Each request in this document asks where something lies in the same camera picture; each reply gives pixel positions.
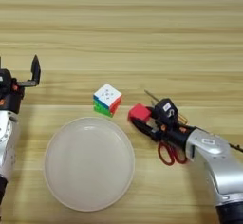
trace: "green cube face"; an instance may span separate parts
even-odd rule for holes
[[[99,104],[97,101],[94,101],[94,110],[98,113],[104,114],[110,118],[113,117],[113,114],[106,109],[105,107],[103,107],[101,104]]]

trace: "red cube face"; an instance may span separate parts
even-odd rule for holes
[[[148,122],[150,116],[151,112],[141,103],[138,103],[129,111],[128,120],[130,120],[131,117],[134,117],[142,121]]]

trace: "white cube face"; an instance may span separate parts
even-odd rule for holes
[[[108,107],[110,107],[118,98],[120,98],[121,95],[121,92],[112,87],[110,84],[105,84],[94,94],[94,96],[98,98],[100,102],[104,103]]]

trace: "black cable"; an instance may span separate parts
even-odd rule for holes
[[[243,153],[243,148],[241,148],[239,144],[238,144],[238,145],[230,144],[230,146],[231,146],[234,150]]]

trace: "red object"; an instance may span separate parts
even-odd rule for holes
[[[117,111],[118,106],[121,104],[121,102],[122,102],[122,97],[119,97],[118,99],[116,99],[116,100],[112,103],[112,105],[110,106],[110,112],[111,112],[112,114],[115,114],[115,112]]]
[[[164,157],[162,156],[161,153],[161,149],[165,148],[167,150],[167,153],[170,157],[170,161],[167,161],[164,159]],[[175,164],[175,162],[177,161],[177,163],[179,164],[185,164],[187,162],[187,158],[186,156],[184,157],[184,159],[180,159],[178,156],[178,151],[176,148],[174,148],[173,146],[170,146],[164,142],[161,142],[158,146],[158,154],[159,154],[159,158],[160,160],[167,166],[172,166]]]
[[[142,121],[148,122],[150,116],[151,116],[151,112],[141,103],[138,103],[129,111],[128,120],[130,120],[131,118],[137,118]]]

